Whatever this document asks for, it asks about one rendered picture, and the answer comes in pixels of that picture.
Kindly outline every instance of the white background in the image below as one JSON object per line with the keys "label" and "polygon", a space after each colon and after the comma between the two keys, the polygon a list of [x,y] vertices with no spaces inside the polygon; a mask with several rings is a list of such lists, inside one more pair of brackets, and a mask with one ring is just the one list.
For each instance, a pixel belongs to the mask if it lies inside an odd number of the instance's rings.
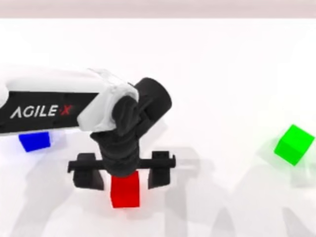
{"label": "white background", "polygon": [[54,132],[26,154],[0,139],[1,237],[312,237],[316,146],[298,167],[273,154],[291,124],[316,135],[314,20],[1,20],[0,63],[102,67],[160,81],[173,108],[141,141],[142,157],[178,157],[172,184],[141,207],[111,208],[66,173],[88,133]]}

